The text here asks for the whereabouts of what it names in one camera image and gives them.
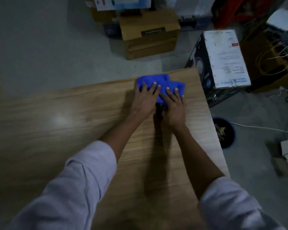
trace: blue cloth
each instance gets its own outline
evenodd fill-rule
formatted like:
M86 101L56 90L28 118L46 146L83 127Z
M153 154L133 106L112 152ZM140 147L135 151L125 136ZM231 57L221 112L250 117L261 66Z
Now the blue cloth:
M174 93L174 89L177 88L180 96L184 94L184 83L178 81L170 81L168 74L139 77L137 80L137 86L139 86L140 91L142 91L142 84L144 82L145 84L147 84L147 90L149 90L150 87L153 85L154 81L157 82L157 85L161 85L160 93L166 95L165 89L169 87L172 93ZM157 103L167 105L166 102L160 96L158 96Z

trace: concrete floor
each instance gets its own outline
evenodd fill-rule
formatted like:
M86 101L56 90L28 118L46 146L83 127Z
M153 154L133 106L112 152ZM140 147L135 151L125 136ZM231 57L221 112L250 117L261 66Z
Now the concrete floor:
M182 69L199 35L182 32L174 52L127 61L123 42L105 37L83 0L0 0L0 96ZM245 125L288 130L286 94L269 96L239 93L211 113ZM236 131L237 141L224 151L232 179L288 229L288 179L277 176L271 163L288 133L240 126Z

